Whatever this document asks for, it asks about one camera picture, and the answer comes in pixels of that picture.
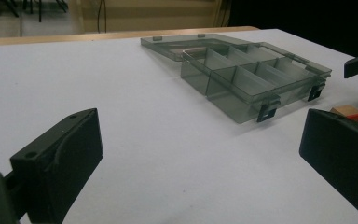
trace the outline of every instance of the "white tabletop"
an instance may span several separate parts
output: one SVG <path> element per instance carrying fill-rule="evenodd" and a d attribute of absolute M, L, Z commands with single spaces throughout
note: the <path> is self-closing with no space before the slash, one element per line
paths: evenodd
<path fill-rule="evenodd" d="M 280 30 L 222 35 L 268 42 L 332 76 L 315 101 L 237 124 L 139 38 L 1 46 L 0 172 L 61 119 L 96 107 L 103 160 L 64 223 L 358 224 L 298 154 L 309 108 L 358 108 L 358 76 L 343 75 L 352 57 Z"/>

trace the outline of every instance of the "transparent gray plastic box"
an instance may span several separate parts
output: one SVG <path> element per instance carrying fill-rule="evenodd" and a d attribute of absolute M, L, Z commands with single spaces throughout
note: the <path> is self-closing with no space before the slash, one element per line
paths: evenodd
<path fill-rule="evenodd" d="M 224 35 L 154 36 L 141 44 L 182 62 L 181 78 L 237 123 L 261 122 L 282 106 L 318 98 L 331 73 L 269 43 Z"/>

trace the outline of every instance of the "open transparent lid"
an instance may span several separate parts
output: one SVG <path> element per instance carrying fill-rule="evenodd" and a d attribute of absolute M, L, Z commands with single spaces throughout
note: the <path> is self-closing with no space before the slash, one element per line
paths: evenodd
<path fill-rule="evenodd" d="M 219 50 L 227 46 L 251 42 L 217 34 L 152 36 L 141 38 L 141 45 L 176 62 L 182 61 L 184 50 L 210 48 Z"/>

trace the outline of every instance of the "wooden block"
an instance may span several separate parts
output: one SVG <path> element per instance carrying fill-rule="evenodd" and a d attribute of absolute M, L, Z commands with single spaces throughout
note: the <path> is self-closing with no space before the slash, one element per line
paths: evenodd
<path fill-rule="evenodd" d="M 352 105 L 341 105 L 333 107 L 330 112 L 336 113 L 358 122 L 358 109 Z"/>

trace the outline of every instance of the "orange wooden block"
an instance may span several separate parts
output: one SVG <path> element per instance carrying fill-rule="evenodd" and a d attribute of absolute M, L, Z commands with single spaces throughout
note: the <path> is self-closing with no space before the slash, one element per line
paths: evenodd
<path fill-rule="evenodd" d="M 348 119 L 358 122 L 358 109 L 351 105 L 335 106 L 330 110 L 330 112 L 345 116 Z"/>

